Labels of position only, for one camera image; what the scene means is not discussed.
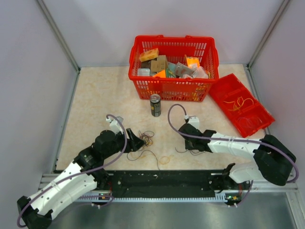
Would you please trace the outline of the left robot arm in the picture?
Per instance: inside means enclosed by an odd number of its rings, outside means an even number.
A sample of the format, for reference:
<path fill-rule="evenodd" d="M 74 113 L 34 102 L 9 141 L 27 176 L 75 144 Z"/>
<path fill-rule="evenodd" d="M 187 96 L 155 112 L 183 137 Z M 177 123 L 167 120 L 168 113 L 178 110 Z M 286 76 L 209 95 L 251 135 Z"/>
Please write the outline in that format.
<path fill-rule="evenodd" d="M 139 150 L 145 142 L 131 129 L 119 131 L 104 130 L 91 146 L 82 150 L 53 181 L 37 193 L 17 201 L 18 227 L 46 229 L 58 215 L 84 194 L 103 189 L 108 184 L 104 170 L 105 159 L 119 153 Z"/>

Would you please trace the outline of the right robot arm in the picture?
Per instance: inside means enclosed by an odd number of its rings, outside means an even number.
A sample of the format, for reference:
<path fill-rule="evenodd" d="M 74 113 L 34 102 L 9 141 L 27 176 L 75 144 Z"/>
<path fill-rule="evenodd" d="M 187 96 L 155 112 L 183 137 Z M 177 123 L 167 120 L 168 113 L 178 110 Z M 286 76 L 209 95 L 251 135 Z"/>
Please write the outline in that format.
<path fill-rule="evenodd" d="M 178 132 L 188 150 L 227 153 L 248 160 L 242 164 L 231 163 L 223 171 L 222 182 L 229 189 L 245 181 L 261 179 L 285 186 L 296 162 L 294 154 L 273 135 L 261 139 L 228 137 L 214 130 L 202 133 L 189 123 L 183 124 Z"/>

